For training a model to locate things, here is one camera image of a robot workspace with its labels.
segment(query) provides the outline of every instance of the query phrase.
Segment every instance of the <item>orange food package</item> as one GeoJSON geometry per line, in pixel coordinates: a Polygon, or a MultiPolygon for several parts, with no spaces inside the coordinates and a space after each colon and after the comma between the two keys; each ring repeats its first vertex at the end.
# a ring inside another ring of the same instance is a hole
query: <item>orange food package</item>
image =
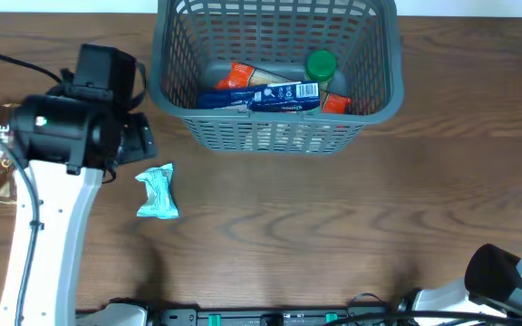
{"type": "MultiPolygon", "coordinates": [[[[281,82],[292,81],[244,63],[232,62],[231,71],[228,76],[219,81],[217,85],[215,85],[215,88],[217,90],[226,90],[281,82]]],[[[344,114],[346,107],[352,103],[352,100],[344,96],[332,94],[327,91],[322,91],[320,100],[322,113],[344,114]]]]}

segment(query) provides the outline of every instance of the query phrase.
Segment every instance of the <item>green bottle cap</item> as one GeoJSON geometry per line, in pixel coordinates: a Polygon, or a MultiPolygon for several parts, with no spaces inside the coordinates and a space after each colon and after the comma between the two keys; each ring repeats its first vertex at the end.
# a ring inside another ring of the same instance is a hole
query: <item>green bottle cap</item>
{"type": "Polygon", "coordinates": [[[326,50],[315,51],[307,58],[305,74],[314,82],[327,82],[335,73],[337,61],[335,56],[326,50]]]}

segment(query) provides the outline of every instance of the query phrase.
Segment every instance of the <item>teal wrapper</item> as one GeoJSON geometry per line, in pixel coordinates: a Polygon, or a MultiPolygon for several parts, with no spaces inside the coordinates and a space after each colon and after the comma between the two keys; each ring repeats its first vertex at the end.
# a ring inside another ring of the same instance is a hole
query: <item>teal wrapper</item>
{"type": "Polygon", "coordinates": [[[138,217],[157,217],[171,219],[179,217],[179,210],[170,194],[170,181],[174,167],[172,163],[160,168],[149,168],[136,176],[140,182],[146,185],[148,201],[136,213],[138,217]]]}

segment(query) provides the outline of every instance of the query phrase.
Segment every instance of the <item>green bottle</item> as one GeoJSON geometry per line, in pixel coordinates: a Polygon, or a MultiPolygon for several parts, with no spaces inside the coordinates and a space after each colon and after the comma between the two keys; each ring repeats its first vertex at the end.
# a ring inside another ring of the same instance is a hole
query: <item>green bottle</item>
{"type": "Polygon", "coordinates": [[[337,61],[333,53],[326,50],[315,51],[309,55],[305,63],[305,78],[319,82],[319,88],[326,91],[336,68],[337,61]]]}

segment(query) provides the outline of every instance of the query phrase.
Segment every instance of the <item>cable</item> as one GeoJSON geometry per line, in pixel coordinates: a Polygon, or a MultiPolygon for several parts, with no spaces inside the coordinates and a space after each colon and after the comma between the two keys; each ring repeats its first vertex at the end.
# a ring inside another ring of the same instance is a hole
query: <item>cable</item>
{"type": "Polygon", "coordinates": [[[112,183],[114,180],[116,180],[116,171],[114,171],[114,168],[106,168],[106,170],[110,173],[111,179],[102,182],[103,185],[112,183]]]}
{"type": "Polygon", "coordinates": [[[14,59],[14,58],[2,55],[2,54],[0,54],[0,60],[4,61],[4,62],[17,64],[17,65],[25,67],[25,68],[33,69],[33,70],[35,70],[37,72],[45,73],[46,75],[50,76],[50,78],[55,80],[57,83],[62,83],[62,80],[60,79],[60,77],[58,77],[57,75],[53,74],[53,72],[50,72],[50,71],[48,71],[48,70],[46,70],[46,69],[44,69],[42,67],[36,66],[35,64],[29,63],[29,62],[23,62],[21,60],[17,60],[17,59],[14,59]]]}
{"type": "Polygon", "coordinates": [[[22,282],[19,287],[19,293],[17,295],[17,305],[15,307],[15,326],[21,326],[23,312],[24,312],[24,300],[25,300],[25,291],[27,290],[27,283],[29,281],[29,275],[32,271],[32,262],[34,261],[34,249],[35,244],[37,242],[37,233],[40,230],[40,210],[38,207],[37,194],[35,193],[34,185],[29,180],[29,177],[25,173],[21,167],[18,166],[17,156],[14,152],[7,147],[6,144],[0,139],[0,149],[5,153],[5,155],[12,159],[15,162],[15,170],[22,177],[22,180],[25,182],[25,186],[27,187],[27,193],[29,194],[30,200],[32,202],[32,221],[30,222],[30,227],[32,228],[32,233],[29,239],[29,245],[27,247],[27,255],[25,258],[25,267],[24,274],[22,275],[22,282]]]}
{"type": "Polygon", "coordinates": [[[371,298],[378,300],[378,302],[383,302],[382,299],[378,298],[378,296],[376,294],[369,293],[369,292],[362,292],[362,293],[354,296],[353,299],[350,300],[350,304],[357,302],[361,298],[365,298],[365,297],[371,297],[371,298]]]}
{"type": "Polygon", "coordinates": [[[408,320],[413,318],[444,318],[463,321],[486,321],[503,325],[522,325],[522,320],[511,320],[507,318],[495,317],[482,313],[470,312],[382,312],[382,313],[365,313],[358,316],[341,318],[339,320],[330,321],[323,326],[335,326],[349,324],[351,322],[358,323],[360,321],[397,321],[408,320]]]}

